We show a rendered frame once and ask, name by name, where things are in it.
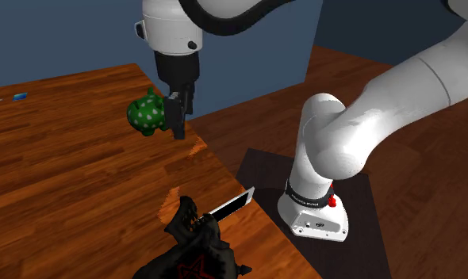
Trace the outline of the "dark robot stand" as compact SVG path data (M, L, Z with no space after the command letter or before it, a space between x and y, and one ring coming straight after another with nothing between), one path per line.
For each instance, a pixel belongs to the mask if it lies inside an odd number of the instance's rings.
M255 201L323 279L392 279L368 176L333 183L349 220L345 241L304 238L291 232L277 210L292 164L291 157L249 148L236 179L255 187Z

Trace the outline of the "black dragon figure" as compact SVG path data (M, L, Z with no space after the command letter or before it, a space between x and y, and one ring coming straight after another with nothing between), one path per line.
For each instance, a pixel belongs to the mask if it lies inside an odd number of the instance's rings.
M132 279L238 279L252 271L236 263L230 244L221 239L218 222L209 213L198 215L188 196L164 229L177 244L140 267Z

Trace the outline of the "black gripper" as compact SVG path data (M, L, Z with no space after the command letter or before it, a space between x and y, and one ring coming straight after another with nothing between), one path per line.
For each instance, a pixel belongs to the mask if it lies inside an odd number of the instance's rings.
M194 112L194 83L200 74L199 54L165 55L154 51L157 74L162 82L169 86L168 97L164 98L164 115L166 126L173 132L175 140L185 139L185 114ZM182 106L182 95L185 91L185 113Z

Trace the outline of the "green white-spotted piggy bank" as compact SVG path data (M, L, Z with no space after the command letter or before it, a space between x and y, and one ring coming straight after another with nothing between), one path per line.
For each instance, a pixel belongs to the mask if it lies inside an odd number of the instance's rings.
M153 87L148 88L145 96L131 102L126 109L130 125L143 136L152 136L156 129L166 131L164 100Z

